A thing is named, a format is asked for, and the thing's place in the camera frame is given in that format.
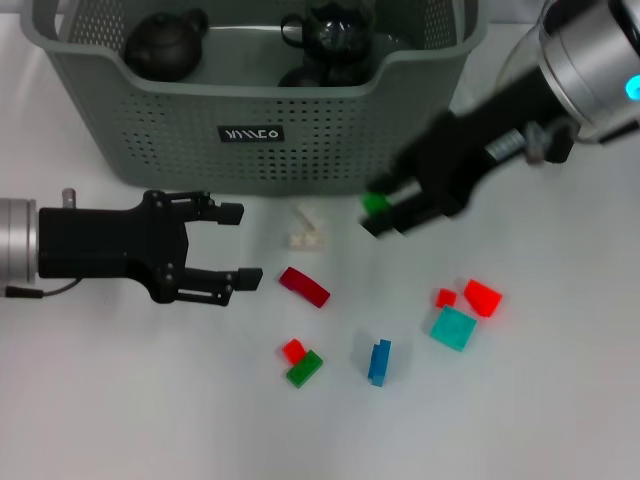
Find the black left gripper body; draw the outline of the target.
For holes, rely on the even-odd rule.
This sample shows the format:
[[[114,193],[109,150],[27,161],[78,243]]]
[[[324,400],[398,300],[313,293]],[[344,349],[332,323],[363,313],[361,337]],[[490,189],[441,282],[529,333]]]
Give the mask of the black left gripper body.
[[[42,208],[38,237],[42,278],[131,279],[159,304],[178,299],[188,240],[165,194],[147,192],[128,210]]]

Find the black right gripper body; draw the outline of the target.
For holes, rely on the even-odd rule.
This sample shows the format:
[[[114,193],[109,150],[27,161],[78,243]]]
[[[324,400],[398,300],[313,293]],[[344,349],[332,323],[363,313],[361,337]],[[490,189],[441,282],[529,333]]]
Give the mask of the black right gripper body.
[[[466,208],[471,192],[495,166],[486,146],[513,129],[535,122],[547,126],[565,109],[535,68],[474,110],[445,112],[398,156],[394,172],[415,176],[423,192],[453,197],[453,217]]]

